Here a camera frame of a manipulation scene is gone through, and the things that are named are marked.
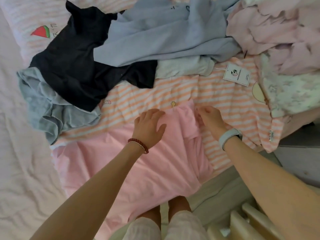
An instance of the shorts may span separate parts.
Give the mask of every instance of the shorts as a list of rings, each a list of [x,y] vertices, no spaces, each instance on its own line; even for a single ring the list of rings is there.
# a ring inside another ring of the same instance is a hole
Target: shorts
[[[179,211],[171,218],[164,240],[209,240],[200,220],[189,211]],[[141,217],[130,224],[123,240],[161,240],[161,231],[151,219]]]

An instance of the watermelon slice illustration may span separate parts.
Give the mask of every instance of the watermelon slice illustration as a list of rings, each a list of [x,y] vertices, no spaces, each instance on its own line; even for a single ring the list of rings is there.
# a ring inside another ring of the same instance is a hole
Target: watermelon slice illustration
[[[31,35],[41,36],[45,38],[50,38],[50,31],[46,25],[38,27]]]

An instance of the pink clothing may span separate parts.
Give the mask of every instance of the pink clothing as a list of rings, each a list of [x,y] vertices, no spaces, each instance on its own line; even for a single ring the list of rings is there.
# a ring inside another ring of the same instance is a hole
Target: pink clothing
[[[158,125],[164,123],[167,128],[162,140],[132,167],[96,235],[97,240],[108,239],[117,229],[159,204],[179,195],[194,194],[201,183],[210,179],[213,168],[204,153],[193,101],[167,110]],[[133,129],[133,124],[126,124],[53,151],[54,164],[68,197],[121,151]]]
[[[278,74],[309,73],[320,69],[319,22],[313,18],[319,12],[316,0],[265,0],[249,7],[240,3],[228,16],[226,34],[248,54],[268,51]]]

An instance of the white watch strap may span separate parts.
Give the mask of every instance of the white watch strap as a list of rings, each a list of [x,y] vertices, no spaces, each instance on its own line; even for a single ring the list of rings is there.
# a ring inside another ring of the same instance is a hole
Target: white watch strap
[[[226,133],[224,133],[220,137],[219,144],[223,150],[224,150],[224,144],[226,143],[226,141],[233,136],[239,136],[240,140],[242,140],[242,133],[235,128],[228,130]]]

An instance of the fabric label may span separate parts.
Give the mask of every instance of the fabric label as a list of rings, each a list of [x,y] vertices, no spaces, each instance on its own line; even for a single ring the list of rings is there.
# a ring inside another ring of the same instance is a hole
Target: fabric label
[[[223,76],[223,80],[248,86],[250,82],[250,72],[240,66],[229,63]]]

